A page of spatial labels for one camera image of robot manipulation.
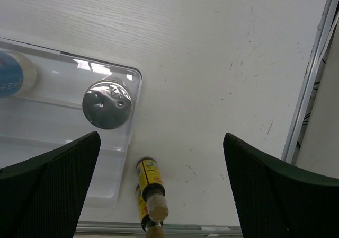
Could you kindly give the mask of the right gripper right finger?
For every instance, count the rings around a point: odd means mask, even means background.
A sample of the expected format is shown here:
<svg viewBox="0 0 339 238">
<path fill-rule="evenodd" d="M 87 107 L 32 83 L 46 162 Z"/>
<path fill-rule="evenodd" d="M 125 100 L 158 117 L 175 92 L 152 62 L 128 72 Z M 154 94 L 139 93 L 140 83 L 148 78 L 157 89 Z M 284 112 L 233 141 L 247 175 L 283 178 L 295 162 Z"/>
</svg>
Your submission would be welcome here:
<svg viewBox="0 0 339 238">
<path fill-rule="evenodd" d="M 288 164 L 231 133 L 223 149 L 243 237 L 338 237 L 338 179 Z"/>
</svg>

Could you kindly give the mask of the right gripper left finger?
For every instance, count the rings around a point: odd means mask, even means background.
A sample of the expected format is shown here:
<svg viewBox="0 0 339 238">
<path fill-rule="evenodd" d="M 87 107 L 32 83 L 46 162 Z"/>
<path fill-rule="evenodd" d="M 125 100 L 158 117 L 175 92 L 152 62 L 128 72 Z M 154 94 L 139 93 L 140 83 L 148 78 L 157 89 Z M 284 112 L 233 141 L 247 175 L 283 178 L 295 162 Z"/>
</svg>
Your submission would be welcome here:
<svg viewBox="0 0 339 238">
<path fill-rule="evenodd" d="M 1 169 L 1 237 L 73 237 L 101 147 L 93 131 Z"/>
</svg>

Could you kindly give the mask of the yellow small bottle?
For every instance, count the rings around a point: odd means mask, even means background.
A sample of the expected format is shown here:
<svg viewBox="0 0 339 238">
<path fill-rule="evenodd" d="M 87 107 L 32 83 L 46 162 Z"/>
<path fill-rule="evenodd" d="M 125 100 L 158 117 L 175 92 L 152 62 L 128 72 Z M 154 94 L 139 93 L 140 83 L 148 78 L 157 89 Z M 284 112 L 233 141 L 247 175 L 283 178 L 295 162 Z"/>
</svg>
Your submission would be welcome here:
<svg viewBox="0 0 339 238">
<path fill-rule="evenodd" d="M 163 222 L 154 222 L 149 217 L 148 208 L 142 197 L 140 185 L 136 186 L 135 195 L 141 227 L 145 231 L 146 238 L 165 238 Z"/>
<path fill-rule="evenodd" d="M 153 158 L 144 157 L 138 161 L 136 172 L 150 219 L 153 222 L 164 221 L 168 217 L 169 209 L 157 162 Z"/>
</svg>

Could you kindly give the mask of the blue-label shaker bottle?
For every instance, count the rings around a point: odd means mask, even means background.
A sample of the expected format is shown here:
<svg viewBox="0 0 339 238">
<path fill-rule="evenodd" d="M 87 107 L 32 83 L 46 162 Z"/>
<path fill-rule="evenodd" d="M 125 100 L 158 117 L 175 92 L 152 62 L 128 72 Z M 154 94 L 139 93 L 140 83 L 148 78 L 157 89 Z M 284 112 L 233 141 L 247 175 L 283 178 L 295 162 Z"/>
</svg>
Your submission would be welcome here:
<svg viewBox="0 0 339 238">
<path fill-rule="evenodd" d="M 21 94 L 35 84 L 33 62 L 19 52 L 1 51 L 1 98 Z"/>
<path fill-rule="evenodd" d="M 82 100 L 85 118 L 100 129 L 123 126 L 133 111 L 133 99 L 128 88 L 117 80 L 100 80 L 91 85 Z"/>
</svg>

